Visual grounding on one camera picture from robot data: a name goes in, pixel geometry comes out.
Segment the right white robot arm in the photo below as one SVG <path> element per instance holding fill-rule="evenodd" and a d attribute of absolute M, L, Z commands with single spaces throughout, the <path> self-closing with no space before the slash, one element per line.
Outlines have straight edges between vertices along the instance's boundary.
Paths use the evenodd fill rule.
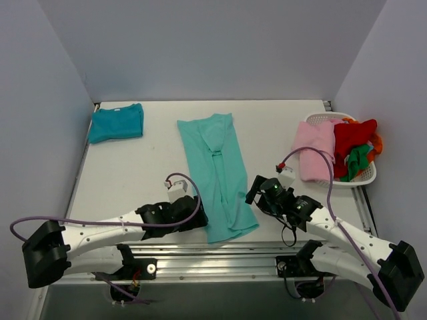
<path fill-rule="evenodd" d="M 246 195 L 270 217 L 289 227 L 317 236 L 296 255 L 296 267 L 304 275 L 332 274 L 371 289 L 378 300 L 397 312 L 406 310 L 424 280 L 413 246 L 379 239 L 333 217 L 330 210 L 306 195 L 295 196 L 278 178 L 256 176 Z"/>

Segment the mint green t shirt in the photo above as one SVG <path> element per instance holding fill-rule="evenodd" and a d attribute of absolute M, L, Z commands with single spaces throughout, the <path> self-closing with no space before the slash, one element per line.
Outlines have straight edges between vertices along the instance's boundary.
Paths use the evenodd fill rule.
<path fill-rule="evenodd" d="M 259 227 L 246 203 L 248 174 L 232 114 L 177 121 L 191 179 L 208 218 L 209 244 L 247 235 Z"/>

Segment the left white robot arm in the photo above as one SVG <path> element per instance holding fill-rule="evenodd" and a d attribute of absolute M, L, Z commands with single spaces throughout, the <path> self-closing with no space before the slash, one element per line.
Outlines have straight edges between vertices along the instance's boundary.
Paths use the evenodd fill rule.
<path fill-rule="evenodd" d="M 96 225 L 61 225 L 48 220 L 22 246 L 28 286 L 44 287 L 76 273 L 95 273 L 96 279 L 112 281 L 155 279 L 156 259 L 136 258 L 129 243 L 207 223 L 202 202 L 188 195 L 173 203 L 147 204 Z"/>

